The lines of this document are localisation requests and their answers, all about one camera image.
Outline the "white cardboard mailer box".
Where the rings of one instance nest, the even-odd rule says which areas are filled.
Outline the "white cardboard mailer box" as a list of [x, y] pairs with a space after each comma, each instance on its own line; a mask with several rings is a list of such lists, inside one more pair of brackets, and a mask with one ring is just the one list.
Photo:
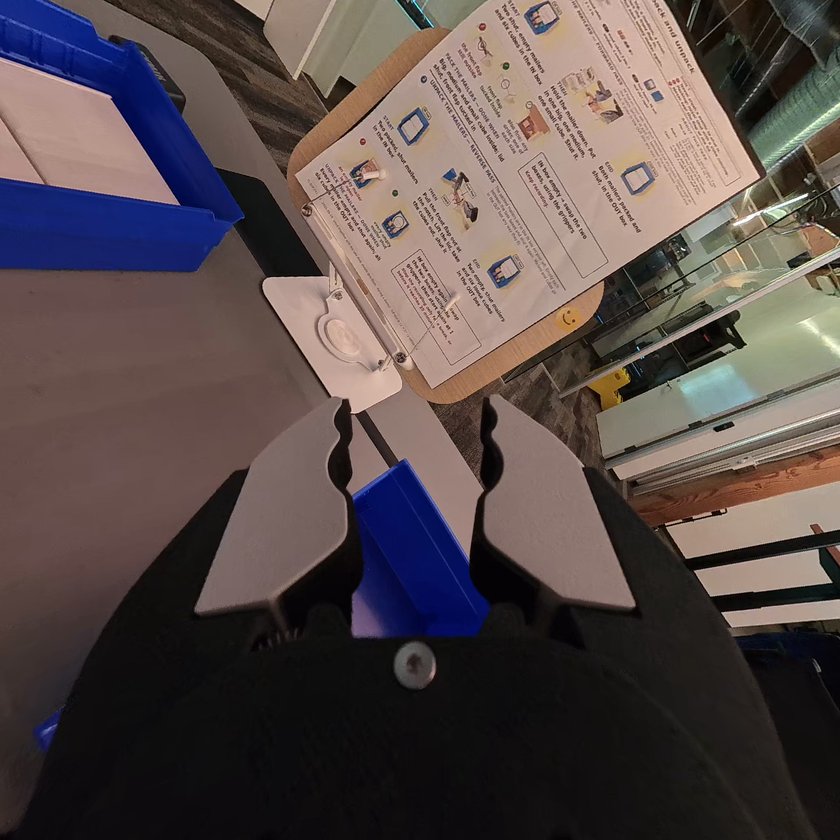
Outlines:
[[177, 205], [109, 95], [1, 60], [1, 121], [45, 186]]
[[1, 149], [0, 149], [0, 176], [4, 180], [44, 184], [42, 177], [27, 157], [23, 148], [18, 144], [15, 137], [1, 121]]

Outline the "printed instruction sheet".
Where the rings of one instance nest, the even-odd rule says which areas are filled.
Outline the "printed instruction sheet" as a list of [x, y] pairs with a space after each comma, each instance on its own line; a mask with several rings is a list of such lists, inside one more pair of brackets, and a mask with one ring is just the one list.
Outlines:
[[671, 2], [486, 2], [296, 179], [441, 386], [765, 168]]

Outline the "black device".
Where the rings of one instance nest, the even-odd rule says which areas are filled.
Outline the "black device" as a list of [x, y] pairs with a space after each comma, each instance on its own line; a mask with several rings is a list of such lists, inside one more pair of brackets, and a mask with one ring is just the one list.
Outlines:
[[168, 71], [165, 68], [163, 68], [160, 61], [156, 58], [154, 53], [147, 45], [139, 41], [133, 40], [131, 38], [122, 37], [120, 35], [110, 35], [108, 37], [108, 41], [117, 46], [126, 46], [127, 44], [134, 44], [134, 46], [142, 55], [145, 62], [150, 67], [150, 70], [153, 72], [156, 79], [161, 84], [161, 87], [175, 106], [176, 110], [180, 114], [184, 113], [186, 107], [185, 93], [182, 89], [178, 87], [172, 76], [168, 73]]

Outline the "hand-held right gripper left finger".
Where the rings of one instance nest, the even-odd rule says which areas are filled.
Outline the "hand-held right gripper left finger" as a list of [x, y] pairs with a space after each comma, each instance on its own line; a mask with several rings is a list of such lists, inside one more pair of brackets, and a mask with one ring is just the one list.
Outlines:
[[199, 616], [264, 611], [282, 634], [310, 610], [337, 608], [352, 624], [363, 577], [361, 537], [348, 492], [350, 401], [332, 397], [253, 460], [195, 603]]

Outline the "white partition panel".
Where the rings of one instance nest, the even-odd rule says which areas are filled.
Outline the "white partition panel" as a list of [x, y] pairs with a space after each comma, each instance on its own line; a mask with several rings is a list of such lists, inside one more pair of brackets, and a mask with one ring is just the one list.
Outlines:
[[621, 480], [758, 443], [838, 425], [838, 371], [702, 416], [680, 385], [663, 385], [598, 416], [605, 467]]

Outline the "white furniture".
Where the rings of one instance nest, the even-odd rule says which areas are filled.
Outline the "white furniture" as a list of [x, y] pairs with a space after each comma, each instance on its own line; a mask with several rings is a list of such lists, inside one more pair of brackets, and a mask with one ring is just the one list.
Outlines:
[[418, 32], [396, 1], [237, 1], [293, 79], [308, 76], [326, 98], [345, 79], [358, 86]]

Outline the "yellow floor sign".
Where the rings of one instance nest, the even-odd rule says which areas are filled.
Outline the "yellow floor sign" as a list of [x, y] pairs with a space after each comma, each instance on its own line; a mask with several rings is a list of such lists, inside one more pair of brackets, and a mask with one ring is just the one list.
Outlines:
[[598, 397], [602, 412], [606, 412], [624, 402], [622, 389], [631, 384], [632, 378], [626, 367], [619, 368], [586, 386]]

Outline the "black flat pad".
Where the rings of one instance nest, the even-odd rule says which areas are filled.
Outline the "black flat pad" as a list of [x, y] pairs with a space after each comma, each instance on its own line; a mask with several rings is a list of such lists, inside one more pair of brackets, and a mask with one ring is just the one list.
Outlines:
[[243, 213], [235, 224], [265, 277], [323, 277], [269, 188], [261, 180], [217, 167]]

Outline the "white sign stand base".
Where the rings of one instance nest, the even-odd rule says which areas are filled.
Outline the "white sign stand base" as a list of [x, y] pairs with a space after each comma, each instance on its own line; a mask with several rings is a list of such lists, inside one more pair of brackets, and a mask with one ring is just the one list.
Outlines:
[[262, 291], [330, 396], [362, 413], [399, 393], [403, 379], [362, 312], [327, 277], [268, 277]]

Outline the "blue plastic bin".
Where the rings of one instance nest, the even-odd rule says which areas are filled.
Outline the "blue plastic bin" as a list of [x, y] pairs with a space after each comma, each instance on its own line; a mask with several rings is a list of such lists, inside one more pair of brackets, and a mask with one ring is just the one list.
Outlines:
[[2, 60], [110, 96], [177, 205], [1, 180], [2, 268], [195, 271], [243, 213], [134, 46], [51, 2], [2, 2]]
[[340, 731], [342, 690], [351, 716], [406, 695], [372, 655], [391, 638], [474, 636], [487, 600], [469, 562], [407, 461], [353, 495], [364, 574], [353, 595], [352, 633], [268, 646], [261, 611], [200, 617], [193, 607], [245, 483], [240, 470], [202, 506], [141, 575], [95, 643], [65, 706], [41, 723], [43, 753], [104, 762], [136, 743], [173, 709], [174, 732], [216, 731], [292, 742]]

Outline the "black machine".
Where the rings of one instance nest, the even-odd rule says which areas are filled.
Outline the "black machine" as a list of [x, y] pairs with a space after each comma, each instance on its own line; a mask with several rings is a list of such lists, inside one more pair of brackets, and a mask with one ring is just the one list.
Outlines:
[[740, 317], [740, 311], [732, 311], [688, 333], [682, 339], [684, 351], [691, 356], [700, 356], [717, 351], [727, 344], [735, 350], [743, 349], [747, 343], [736, 328]]

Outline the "silver ventilation duct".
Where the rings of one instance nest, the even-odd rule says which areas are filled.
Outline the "silver ventilation duct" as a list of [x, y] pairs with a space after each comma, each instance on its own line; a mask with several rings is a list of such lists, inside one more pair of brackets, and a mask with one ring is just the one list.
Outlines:
[[762, 166], [770, 169], [839, 115], [839, 48], [814, 66], [749, 133]]

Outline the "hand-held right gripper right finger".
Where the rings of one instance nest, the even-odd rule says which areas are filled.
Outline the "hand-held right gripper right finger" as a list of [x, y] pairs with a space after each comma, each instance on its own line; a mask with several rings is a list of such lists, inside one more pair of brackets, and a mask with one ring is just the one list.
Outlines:
[[632, 615], [637, 600], [582, 462], [500, 395], [483, 402], [480, 441], [469, 573], [491, 608], [542, 637], [575, 638], [571, 608]]

